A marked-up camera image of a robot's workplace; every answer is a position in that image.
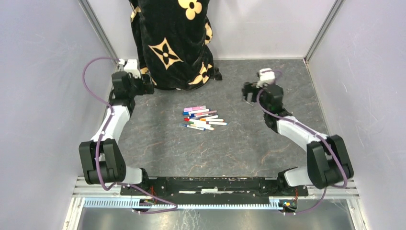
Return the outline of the pink highlighter pen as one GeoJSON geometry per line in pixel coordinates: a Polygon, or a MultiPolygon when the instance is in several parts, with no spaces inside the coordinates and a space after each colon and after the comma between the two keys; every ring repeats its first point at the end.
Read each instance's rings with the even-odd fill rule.
{"type": "Polygon", "coordinates": [[[197,110],[203,110],[203,109],[206,109],[205,105],[203,105],[203,106],[195,106],[195,107],[187,107],[187,108],[184,108],[183,111],[184,112],[191,112],[191,111],[197,111],[197,110]]]}

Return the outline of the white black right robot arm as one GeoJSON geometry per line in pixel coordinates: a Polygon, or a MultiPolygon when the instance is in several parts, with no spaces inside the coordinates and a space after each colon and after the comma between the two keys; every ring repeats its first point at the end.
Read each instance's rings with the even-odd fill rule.
{"type": "Polygon", "coordinates": [[[283,105],[283,89],[276,84],[259,87],[245,82],[243,99],[257,103],[264,112],[268,128],[284,136],[306,152],[306,166],[284,170],[278,174],[277,191],[290,195],[297,186],[311,184],[318,189],[346,187],[354,170],[343,138],[317,132],[300,122],[283,105]]]}

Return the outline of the blue capped white marker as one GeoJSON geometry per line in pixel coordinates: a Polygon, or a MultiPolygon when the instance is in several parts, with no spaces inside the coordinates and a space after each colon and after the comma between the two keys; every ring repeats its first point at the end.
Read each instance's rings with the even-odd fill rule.
{"type": "Polygon", "coordinates": [[[197,114],[197,113],[204,113],[204,112],[209,112],[210,109],[201,109],[201,110],[193,110],[189,112],[183,112],[182,115],[192,115],[192,114],[197,114]]]}

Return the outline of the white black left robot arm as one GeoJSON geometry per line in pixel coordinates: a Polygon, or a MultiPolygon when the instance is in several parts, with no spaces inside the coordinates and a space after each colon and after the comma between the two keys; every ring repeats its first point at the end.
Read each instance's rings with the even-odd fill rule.
{"type": "Polygon", "coordinates": [[[107,114],[90,141],[79,145],[79,156],[88,184],[126,183],[138,195],[150,190],[145,170],[126,165],[118,140],[135,108],[135,97],[154,93],[154,84],[147,74],[136,77],[130,72],[112,74],[113,89],[109,95],[107,114]]]}

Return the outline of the orange capped white marker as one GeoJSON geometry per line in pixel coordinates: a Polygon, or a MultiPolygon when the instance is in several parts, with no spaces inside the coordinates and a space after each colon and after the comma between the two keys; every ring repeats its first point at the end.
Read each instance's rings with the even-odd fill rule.
{"type": "Polygon", "coordinates": [[[200,119],[201,121],[205,121],[205,122],[224,122],[225,120],[224,119],[218,119],[218,118],[215,118],[215,119],[205,119],[205,118],[202,118],[202,119],[200,119]]]}

